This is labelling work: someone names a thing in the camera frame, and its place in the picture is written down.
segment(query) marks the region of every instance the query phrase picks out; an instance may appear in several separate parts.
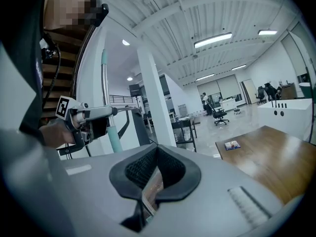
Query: wooden stair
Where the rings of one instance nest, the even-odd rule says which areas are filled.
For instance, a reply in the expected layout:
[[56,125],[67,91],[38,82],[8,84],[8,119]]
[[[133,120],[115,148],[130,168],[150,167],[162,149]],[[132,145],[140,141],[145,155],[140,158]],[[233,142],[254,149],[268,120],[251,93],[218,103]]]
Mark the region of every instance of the wooden stair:
[[[47,31],[52,40],[58,44],[61,53],[61,63],[59,73],[55,81],[55,86],[49,95],[41,116],[42,123],[48,123],[50,119],[56,118],[55,112],[60,96],[70,96],[71,80],[74,73],[74,66],[80,47],[88,27],[64,27]],[[55,76],[58,64],[58,56],[55,54],[51,59],[45,60],[43,68],[43,99],[49,90],[52,79]]]

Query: white column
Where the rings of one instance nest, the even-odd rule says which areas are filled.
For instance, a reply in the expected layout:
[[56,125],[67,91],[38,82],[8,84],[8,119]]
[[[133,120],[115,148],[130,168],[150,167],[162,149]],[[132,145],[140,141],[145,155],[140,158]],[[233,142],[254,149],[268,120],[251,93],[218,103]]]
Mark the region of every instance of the white column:
[[176,146],[153,55],[144,46],[137,49],[137,54],[158,143]]

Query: wire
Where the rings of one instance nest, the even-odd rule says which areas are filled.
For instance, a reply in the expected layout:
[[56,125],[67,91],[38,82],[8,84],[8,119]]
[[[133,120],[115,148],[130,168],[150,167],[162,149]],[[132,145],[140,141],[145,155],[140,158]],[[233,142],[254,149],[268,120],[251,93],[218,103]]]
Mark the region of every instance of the wire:
[[42,110],[44,109],[44,106],[45,106],[45,104],[46,104],[46,102],[47,102],[47,100],[48,100],[48,98],[49,98],[49,95],[50,95],[50,93],[51,93],[52,90],[53,90],[53,87],[54,87],[54,85],[55,85],[55,81],[56,81],[56,79],[57,79],[57,75],[58,75],[58,72],[59,72],[59,67],[60,67],[61,58],[60,58],[60,49],[59,49],[59,46],[58,46],[58,45],[56,45],[56,50],[57,50],[57,55],[58,55],[58,65],[57,65],[57,68],[56,68],[55,76],[54,76],[53,80],[51,81],[49,90],[48,90],[48,92],[47,92],[47,94],[46,94],[46,96],[45,96],[45,99],[43,100],[43,103],[42,103],[42,105],[41,105]]

